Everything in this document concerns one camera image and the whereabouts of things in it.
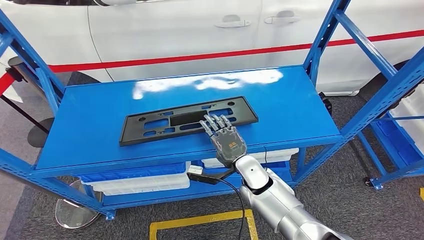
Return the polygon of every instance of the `blue plastic bin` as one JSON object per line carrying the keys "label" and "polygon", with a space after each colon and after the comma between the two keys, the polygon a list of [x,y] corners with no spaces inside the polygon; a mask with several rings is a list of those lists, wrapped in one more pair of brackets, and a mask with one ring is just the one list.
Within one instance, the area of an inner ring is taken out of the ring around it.
{"label": "blue plastic bin", "polygon": [[140,168],[131,168],[117,171],[98,172],[84,175],[77,175],[84,183],[130,179],[140,177],[152,177],[159,175],[181,174],[186,171],[186,162],[178,162],[172,164],[162,164],[154,166],[145,166]]}
{"label": "blue plastic bin", "polygon": [[[384,117],[391,117],[391,115],[387,113]],[[410,165],[424,158],[424,155],[415,146],[412,138],[396,121],[377,121],[376,125],[396,149],[397,154],[403,160],[405,165]]]}

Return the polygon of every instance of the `stanchion base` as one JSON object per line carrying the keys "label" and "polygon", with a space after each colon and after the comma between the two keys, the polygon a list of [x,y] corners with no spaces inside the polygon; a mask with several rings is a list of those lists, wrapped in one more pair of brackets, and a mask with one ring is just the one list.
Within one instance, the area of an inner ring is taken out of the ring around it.
{"label": "stanchion base", "polygon": [[[54,117],[44,119],[39,123],[50,131],[52,127]],[[48,134],[41,130],[38,126],[34,126],[28,133],[28,143],[34,148],[42,148],[44,147],[44,143],[46,142]]]}
{"label": "stanchion base", "polygon": [[[82,193],[86,193],[81,180],[73,182],[70,186],[78,189]],[[97,200],[100,202],[102,200],[103,194],[98,191],[95,191],[94,194]],[[57,200],[54,214],[57,223],[66,229],[80,229],[87,227],[88,225],[92,224],[100,215],[100,213],[96,211],[93,211],[84,206],[77,206],[66,201],[65,199]]]}

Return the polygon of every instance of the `floor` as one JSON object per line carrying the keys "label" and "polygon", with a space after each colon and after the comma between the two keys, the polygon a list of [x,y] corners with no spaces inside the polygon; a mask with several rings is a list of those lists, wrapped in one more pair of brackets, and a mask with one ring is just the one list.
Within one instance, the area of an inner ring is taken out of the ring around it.
{"label": "floor", "polygon": [[[82,81],[78,77],[72,78],[72,81],[75,79],[78,83]],[[378,87],[379,83],[369,86],[355,97],[330,98],[336,124],[340,127],[346,123]],[[24,96],[23,100],[25,103],[21,105],[22,108],[37,120],[50,117],[47,104],[37,96]],[[25,160],[36,159],[39,150],[26,143],[26,134],[32,125],[7,107],[0,102],[0,111],[7,113],[0,117],[0,146]],[[377,141],[368,130],[364,134],[382,162],[390,169],[390,162]],[[307,157],[310,158],[318,150],[319,147],[309,148]],[[295,162],[296,156],[290,161],[290,165]],[[384,190],[376,191],[364,186],[362,178],[366,176],[378,176],[378,171],[355,138],[302,182],[295,189],[296,196],[324,224],[355,240],[422,239],[424,202],[420,198],[420,187],[424,187],[424,177],[398,179],[386,183]],[[0,184],[0,191],[3,193],[0,196],[3,219],[0,223],[0,239],[3,235],[7,240],[44,240],[46,236],[51,240],[145,240],[149,239],[149,226],[152,222],[240,209],[237,196],[229,194],[121,209],[113,221],[99,218],[89,227],[67,230],[59,227],[55,221],[55,198],[5,177],[0,178]],[[253,216],[258,239],[281,239],[257,212],[253,211]],[[233,219],[158,230],[157,239],[234,239],[239,230],[239,221]],[[242,239],[251,239],[247,224]]]}

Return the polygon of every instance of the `red stripe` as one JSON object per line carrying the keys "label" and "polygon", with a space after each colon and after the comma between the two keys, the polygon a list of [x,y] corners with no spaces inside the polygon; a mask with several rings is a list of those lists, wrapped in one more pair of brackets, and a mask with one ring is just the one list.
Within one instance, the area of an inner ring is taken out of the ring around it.
{"label": "red stripe", "polygon": [[14,79],[11,75],[9,75],[9,73],[5,73],[3,76],[0,77],[0,95],[2,95],[6,89],[8,89],[8,87],[10,85],[12,85],[12,83],[14,82]]}
{"label": "red stripe", "polygon": [[[376,35],[376,36],[370,36],[368,37],[368,39],[371,42],[379,42],[379,41],[387,41],[387,40],[394,40],[394,39],[421,37],[421,36],[424,36],[424,30]],[[350,45],[354,43],[355,41],[353,39],[343,39],[343,40],[330,41],[328,43],[328,46],[329,47],[342,46],[342,45]],[[254,54],[277,53],[277,52],[309,49],[311,48],[311,45],[312,43],[306,43],[306,44],[297,44],[297,45],[288,45],[288,46],[275,46],[275,47],[267,47],[267,48],[258,48],[258,49],[249,49],[249,50],[240,50],[240,51],[226,51],[226,52],[206,53],[206,54],[187,55],[187,56],[172,56],[172,57],[161,57],[161,58],[139,59],[139,60],[128,60],[128,61],[50,65],[50,68],[53,72],[56,72],[56,73],[94,70],[94,69],[109,69],[109,68],[130,67],[130,66],[149,65],[149,64],[164,64],[164,63],[174,63],[174,62],[202,60],[202,59],[215,59],[215,58],[235,57],[235,56],[254,55]]]}

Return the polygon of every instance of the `silver robotic arm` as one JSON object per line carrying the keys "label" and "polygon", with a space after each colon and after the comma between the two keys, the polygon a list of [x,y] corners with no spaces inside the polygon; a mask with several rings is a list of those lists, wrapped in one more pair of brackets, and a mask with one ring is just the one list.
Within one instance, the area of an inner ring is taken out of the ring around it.
{"label": "silver robotic arm", "polygon": [[240,173],[243,200],[250,203],[275,233],[281,233],[285,240],[352,240],[310,215],[290,186],[247,155],[246,143],[224,115],[204,117],[206,121],[200,124],[216,147],[217,159]]}

